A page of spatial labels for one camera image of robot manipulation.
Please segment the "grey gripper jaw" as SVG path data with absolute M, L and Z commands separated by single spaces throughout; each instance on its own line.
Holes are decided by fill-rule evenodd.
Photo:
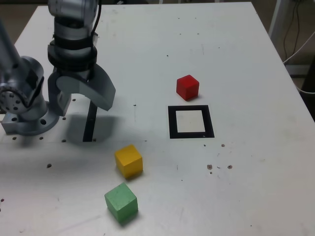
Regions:
M 113 106 L 116 89 L 107 73 L 98 64 L 94 65 L 88 80 L 66 75 L 58 78 L 56 85 L 62 92 L 86 96 L 103 110 L 109 111 Z
M 49 104 L 56 115 L 65 116 L 70 104 L 71 94 L 65 93 L 57 87 L 57 80 L 60 77 L 61 74 L 57 70 L 53 70 L 48 78 Z

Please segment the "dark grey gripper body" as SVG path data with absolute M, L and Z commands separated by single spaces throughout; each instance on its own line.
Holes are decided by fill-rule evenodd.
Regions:
M 94 71 L 92 69 L 85 71 L 70 71 L 70 70 L 61 70 L 57 69 L 57 78 L 70 77 L 77 80 L 90 80 L 94 75 Z

